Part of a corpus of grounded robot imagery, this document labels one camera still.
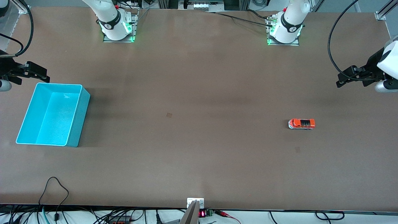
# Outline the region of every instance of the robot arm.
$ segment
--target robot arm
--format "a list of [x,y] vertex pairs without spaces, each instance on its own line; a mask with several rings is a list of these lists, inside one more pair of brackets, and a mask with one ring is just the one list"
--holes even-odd
[[358,68],[355,65],[344,70],[344,74],[338,74],[337,87],[357,81],[350,79],[366,79],[363,86],[369,86],[377,82],[377,92],[398,92],[398,36],[387,42],[384,48],[373,54],[366,65]]
[[[94,11],[102,32],[109,39],[121,40],[132,32],[131,13],[123,9],[116,9],[112,0],[83,0],[83,2]],[[7,55],[7,53],[0,50],[0,55]],[[20,77],[50,82],[47,69],[31,61],[23,65],[15,62],[11,57],[0,58],[0,92],[9,91],[11,83],[21,85]]]
[[82,0],[98,17],[102,32],[111,40],[121,40],[132,32],[131,13],[116,9],[112,0]]
[[291,43],[299,35],[302,23],[310,11],[308,0],[289,0],[288,7],[273,17],[277,18],[270,35],[281,43]]

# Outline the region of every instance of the turquoise plastic bin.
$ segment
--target turquoise plastic bin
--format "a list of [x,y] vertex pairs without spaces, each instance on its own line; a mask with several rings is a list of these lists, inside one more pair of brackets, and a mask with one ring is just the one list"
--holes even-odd
[[77,147],[89,100],[82,85],[38,83],[16,143]]

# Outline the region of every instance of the brown table surface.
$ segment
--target brown table surface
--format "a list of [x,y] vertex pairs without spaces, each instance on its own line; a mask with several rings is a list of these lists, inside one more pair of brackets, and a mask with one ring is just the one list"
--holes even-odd
[[[300,46],[286,47],[201,11],[151,10],[131,44],[102,43],[89,8],[32,11],[34,39],[16,61],[82,84],[91,100],[78,148],[17,145],[38,80],[1,93],[1,203],[37,203],[57,176],[66,204],[398,211],[397,95],[336,88],[326,43],[338,14],[310,13]],[[21,16],[13,37],[28,35]],[[348,13],[332,53],[342,69],[362,66],[387,40],[373,14]],[[290,130],[292,118],[316,129]],[[64,196],[52,182],[43,203]]]

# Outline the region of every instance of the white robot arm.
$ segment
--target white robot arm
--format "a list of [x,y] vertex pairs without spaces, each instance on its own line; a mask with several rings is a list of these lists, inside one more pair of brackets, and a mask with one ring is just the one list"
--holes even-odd
[[386,43],[384,48],[370,56],[366,65],[355,65],[338,74],[336,82],[340,88],[346,83],[362,81],[363,86],[377,82],[377,92],[398,92],[398,35]]
[[377,92],[398,92],[398,35],[385,45],[377,67],[387,76],[385,80],[375,85],[375,90]]
[[277,22],[269,34],[281,43],[293,42],[299,35],[310,9],[308,0],[289,0],[286,10],[275,15]]
[[121,40],[132,32],[131,13],[116,9],[112,0],[82,0],[98,17],[102,32],[111,40]]

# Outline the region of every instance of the toy car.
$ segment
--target toy car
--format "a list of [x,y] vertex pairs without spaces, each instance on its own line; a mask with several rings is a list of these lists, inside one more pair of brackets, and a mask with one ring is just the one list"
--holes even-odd
[[289,128],[290,129],[305,129],[305,130],[312,130],[315,127],[315,120],[314,119],[291,119],[289,121]]

